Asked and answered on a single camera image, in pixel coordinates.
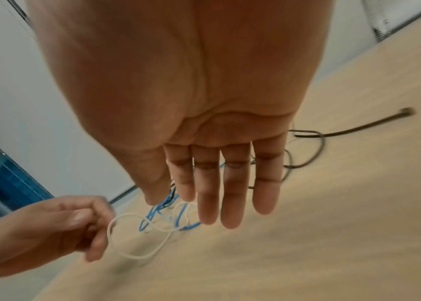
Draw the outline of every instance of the white string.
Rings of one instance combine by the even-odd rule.
[[[185,209],[185,212],[183,214],[183,216],[186,218],[186,222],[184,223],[183,226],[181,227],[175,227],[175,219],[174,219],[174,214],[176,213],[176,209],[180,206],[187,204],[188,206]],[[161,227],[158,227],[156,224],[154,224],[150,219],[148,219],[147,217],[137,214],[137,213],[125,213],[125,214],[121,214],[118,215],[117,217],[115,217],[109,224],[108,227],[106,229],[106,236],[108,237],[108,243],[110,244],[111,248],[114,249],[120,256],[128,258],[128,259],[134,259],[134,260],[143,260],[143,259],[148,259],[152,256],[154,256],[163,246],[164,244],[168,241],[169,237],[171,237],[171,234],[173,232],[179,231],[182,228],[186,227],[189,225],[189,208],[191,208],[191,205],[197,206],[196,203],[188,203],[188,202],[180,202],[178,203],[174,209],[172,210],[172,221],[171,221],[171,228],[169,229],[163,229]],[[122,250],[120,250],[119,248],[116,247],[115,243],[113,242],[113,240],[111,239],[111,228],[113,227],[113,225],[121,218],[123,217],[137,217],[139,219],[141,219],[142,221],[146,221],[148,223],[149,227],[152,227],[153,229],[159,231],[159,232],[163,232],[163,233],[168,233],[166,238],[150,253],[146,254],[146,255],[132,255],[132,254],[127,254],[125,252],[123,252]]]

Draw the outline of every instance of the table surface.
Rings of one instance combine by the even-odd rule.
[[[109,249],[70,266],[37,300],[421,301],[421,20],[315,84],[295,122],[331,132],[403,107],[418,114],[328,138],[283,184],[271,216],[249,203],[239,229],[175,233],[148,261]],[[289,137],[287,148],[302,162],[317,146]],[[148,208],[139,200],[131,210]],[[144,254],[163,234],[137,226],[119,223],[113,239]]]

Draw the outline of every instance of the palm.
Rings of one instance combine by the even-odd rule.
[[[221,219],[236,227],[252,143],[253,203],[271,212],[286,132],[318,65],[331,1],[70,3],[33,2],[39,41],[84,128],[147,201],[165,198],[171,173],[183,199],[197,192],[201,221],[213,223],[222,151]]]

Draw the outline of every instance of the floor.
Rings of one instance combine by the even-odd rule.
[[[131,200],[140,193],[134,191],[126,198],[114,204],[117,213],[127,208]],[[0,279],[0,300],[31,301],[69,264],[81,258],[80,253],[75,253],[51,262],[40,268],[27,271],[18,275]]]

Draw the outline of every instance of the hand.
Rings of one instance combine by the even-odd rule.
[[[276,205],[289,123],[319,64],[330,0],[29,0],[38,41],[86,131],[149,204],[197,192],[227,228],[242,220],[250,149],[255,209]]]
[[[106,227],[114,218],[98,196],[42,201],[0,218],[0,277],[30,270],[75,251],[99,260],[107,246]]]

